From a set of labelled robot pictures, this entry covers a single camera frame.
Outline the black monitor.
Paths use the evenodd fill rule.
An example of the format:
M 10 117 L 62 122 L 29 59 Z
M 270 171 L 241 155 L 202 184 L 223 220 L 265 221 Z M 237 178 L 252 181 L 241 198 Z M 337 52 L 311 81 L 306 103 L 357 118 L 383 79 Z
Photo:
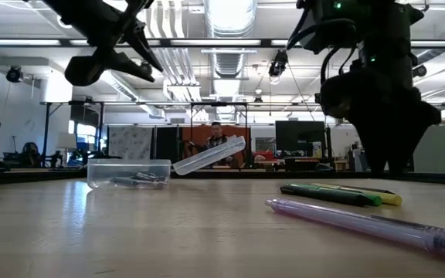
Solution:
M 276 150 L 285 156 L 302 151 L 305 157 L 324 157 L 325 125 L 323 121 L 277 121 L 275 123 Z

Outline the white lamp shade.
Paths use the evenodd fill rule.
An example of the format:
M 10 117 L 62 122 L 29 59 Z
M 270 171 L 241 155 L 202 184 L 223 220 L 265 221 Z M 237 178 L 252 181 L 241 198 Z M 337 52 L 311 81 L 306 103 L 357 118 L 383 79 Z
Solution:
M 59 133 L 56 148 L 68 151 L 76 150 L 76 135 L 69 133 Z

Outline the silver blue pen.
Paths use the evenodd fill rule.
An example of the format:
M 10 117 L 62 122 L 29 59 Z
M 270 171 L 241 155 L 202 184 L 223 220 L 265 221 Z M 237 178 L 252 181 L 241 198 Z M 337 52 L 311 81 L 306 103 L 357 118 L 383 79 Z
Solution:
M 163 189 L 168 183 L 159 180 L 139 180 L 133 178 L 115 177 L 110 180 L 110 183 L 115 185 L 121 185 L 130 188 L 151 188 L 151 189 Z

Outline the patterned grey panel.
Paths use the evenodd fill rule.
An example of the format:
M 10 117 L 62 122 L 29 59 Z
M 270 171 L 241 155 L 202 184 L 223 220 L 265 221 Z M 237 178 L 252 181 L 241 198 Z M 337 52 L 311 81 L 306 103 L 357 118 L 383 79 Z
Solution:
M 108 152 L 129 160 L 144 160 L 151 156 L 151 127 L 109 127 Z

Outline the person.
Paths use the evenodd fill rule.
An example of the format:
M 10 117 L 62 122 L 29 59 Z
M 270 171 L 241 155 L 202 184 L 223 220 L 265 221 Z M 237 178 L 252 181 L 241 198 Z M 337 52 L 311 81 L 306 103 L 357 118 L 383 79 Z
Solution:
M 27 142 L 24 144 L 20 154 L 20 162 L 25 167 L 39 167 L 40 153 L 36 143 Z
M 228 141 L 228 137 L 223 133 L 223 129 L 220 122 L 212 122 L 212 136 L 208 137 L 206 140 L 206 148 L 214 148 L 221 144 L 224 144 Z M 212 166 L 230 166 L 233 162 L 233 157 L 229 156 L 224 158 L 214 164 Z

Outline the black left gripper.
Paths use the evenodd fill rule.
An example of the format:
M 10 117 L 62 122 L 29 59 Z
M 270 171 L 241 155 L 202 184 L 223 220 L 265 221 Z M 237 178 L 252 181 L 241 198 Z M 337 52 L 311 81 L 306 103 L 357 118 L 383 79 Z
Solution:
M 125 53 L 112 50 L 118 43 L 126 42 L 145 61 L 162 72 L 162 65 L 151 50 L 144 33 L 144 22 L 138 19 L 143 7 L 127 7 L 121 11 L 115 7 L 96 7 L 91 12 L 93 26 L 90 45 L 97 48 L 91 56 L 73 56 L 65 70 L 66 79 L 74 86 L 96 83 L 106 70 L 116 70 L 154 82 L 152 70 L 139 66 Z

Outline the orange partition panel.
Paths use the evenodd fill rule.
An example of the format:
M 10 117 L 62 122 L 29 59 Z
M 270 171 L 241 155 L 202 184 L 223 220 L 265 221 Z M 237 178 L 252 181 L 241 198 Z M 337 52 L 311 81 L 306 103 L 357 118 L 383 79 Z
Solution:
M 227 136 L 236 135 L 237 137 L 246 137 L 250 135 L 250 128 L 244 126 L 231 126 L 222 125 L 222 132 Z M 182 128 L 182 158 L 188 158 L 194 154 L 198 154 L 198 150 L 189 144 L 191 141 L 193 144 L 205 147 L 206 141 L 212 136 L 212 126 L 211 125 L 200 125 L 194 127 L 183 127 Z

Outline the clear plastic pencil case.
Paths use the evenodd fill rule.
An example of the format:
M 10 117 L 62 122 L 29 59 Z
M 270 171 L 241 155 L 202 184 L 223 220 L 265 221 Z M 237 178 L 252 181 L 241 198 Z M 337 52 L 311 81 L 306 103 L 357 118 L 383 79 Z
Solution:
M 174 163 L 173 168 L 178 175 L 187 175 L 208 165 L 214 164 L 217 161 L 224 160 L 227 157 L 242 151 L 245 147 L 245 137 L 237 137 L 236 135 L 233 135 L 228 138 L 226 143 L 209 148 L 189 158 Z

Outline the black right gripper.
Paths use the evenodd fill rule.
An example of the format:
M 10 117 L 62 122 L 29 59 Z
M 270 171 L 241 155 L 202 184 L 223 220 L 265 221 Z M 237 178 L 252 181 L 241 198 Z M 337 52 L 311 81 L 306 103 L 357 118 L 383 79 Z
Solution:
M 356 127 L 366 125 L 373 116 L 388 122 L 403 122 L 413 117 L 415 126 L 420 128 L 441 123 L 440 111 L 422 100 L 418 88 L 405 88 L 376 71 L 350 71 L 325 80 L 319 104 L 326 115 L 345 118 Z M 404 172 L 416 147 L 414 139 L 412 131 L 392 134 L 388 151 L 390 173 Z M 382 136 L 363 129 L 361 141 L 371 172 L 383 172 L 386 156 Z

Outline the black metal stand frame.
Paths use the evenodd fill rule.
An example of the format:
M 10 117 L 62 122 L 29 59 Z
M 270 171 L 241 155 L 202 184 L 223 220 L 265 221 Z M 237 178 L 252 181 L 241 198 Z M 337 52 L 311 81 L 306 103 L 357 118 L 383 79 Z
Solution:
M 193 118 L 195 114 L 200 114 L 202 112 L 202 110 L 204 110 L 206 107 L 215 107 L 216 109 L 218 108 L 231 108 L 233 109 L 233 112 L 231 112 L 231 114 L 238 120 L 239 119 L 239 108 L 244 108 L 245 109 L 245 114 L 243 115 L 245 118 L 248 115 L 248 108 L 247 105 L 244 104 L 243 102 L 241 103 L 228 103 L 228 102 L 222 102 L 222 101 L 213 101 L 213 102 L 197 102 L 197 103 L 191 103 L 190 106 L 190 112 L 192 112 L 192 116 L 190 117 L 190 127 L 194 127 L 193 126 Z M 223 125 L 221 120 L 213 120 L 208 124 L 202 124 L 202 125 L 211 125 L 212 126 L 212 122 L 220 122 L 221 126 Z M 234 125 L 231 126 L 242 126 L 241 124 L 235 123 Z M 245 119 L 245 127 L 248 127 L 248 120 Z M 248 157 L 250 151 L 248 150 L 249 147 L 249 137 L 250 135 L 247 135 L 245 137 L 246 140 L 246 147 L 241 151 L 241 159 L 239 159 L 237 157 L 237 154 L 233 154 L 233 162 L 230 165 L 231 168 L 241 168 L 242 166 L 248 166 L 249 162 L 251 161 L 251 159 Z M 202 151 L 207 150 L 206 146 L 205 147 L 200 147 L 199 148 L 199 153 Z

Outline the yellow highlighter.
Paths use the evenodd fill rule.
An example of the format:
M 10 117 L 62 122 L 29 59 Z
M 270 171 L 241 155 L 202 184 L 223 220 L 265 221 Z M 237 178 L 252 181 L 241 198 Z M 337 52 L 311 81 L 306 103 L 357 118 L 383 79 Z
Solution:
M 377 195 L 382 199 L 382 203 L 387 204 L 387 205 L 400 206 L 403 202 L 401 196 L 397 195 L 397 194 L 392 195 L 392 194 L 386 194 L 386 193 L 380 193 L 380 192 L 360 191 L 358 189 L 355 190 L 355 189 L 351 189 L 351 188 L 344 188 L 344 185 L 331 185 L 331 184 L 324 184 L 324 183 L 312 183 L 312 185 L 325 187 L 325 188 L 362 192 L 362 193 L 368 194 L 368 195 Z

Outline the dark pen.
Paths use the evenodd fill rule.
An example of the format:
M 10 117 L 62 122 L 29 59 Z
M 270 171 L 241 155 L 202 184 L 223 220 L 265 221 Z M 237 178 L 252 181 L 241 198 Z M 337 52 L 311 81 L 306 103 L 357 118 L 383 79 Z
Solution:
M 396 193 L 390 192 L 385 189 L 377 189 L 377 188 L 362 188 L 362 187 L 355 187 L 355 186 L 345 186 L 344 188 L 351 188 L 351 189 L 358 189 L 360 191 L 370 191 L 370 192 L 380 192 L 380 193 L 386 193 L 386 194 L 392 194 L 395 195 Z

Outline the purple mechanical pencil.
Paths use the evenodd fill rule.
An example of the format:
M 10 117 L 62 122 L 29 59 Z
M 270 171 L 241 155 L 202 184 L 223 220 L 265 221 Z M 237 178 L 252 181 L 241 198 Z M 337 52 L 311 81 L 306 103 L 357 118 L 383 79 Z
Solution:
M 275 212 L 401 243 L 445 258 L 445 228 L 442 227 L 362 215 L 283 198 L 269 198 L 265 205 Z

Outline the black table frame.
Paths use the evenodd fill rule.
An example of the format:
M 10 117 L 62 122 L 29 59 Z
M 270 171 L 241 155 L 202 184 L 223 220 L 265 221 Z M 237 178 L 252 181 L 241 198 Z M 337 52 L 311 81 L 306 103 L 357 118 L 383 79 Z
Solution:
M 82 170 L 73 171 L 9 171 L 0 173 L 0 185 L 34 181 L 54 181 L 85 178 Z M 388 179 L 445 185 L 445 174 L 413 173 L 374 175 L 369 172 L 315 172 L 315 171 L 258 171 L 258 170 L 203 170 L 188 175 L 171 174 L 172 178 L 186 179 Z

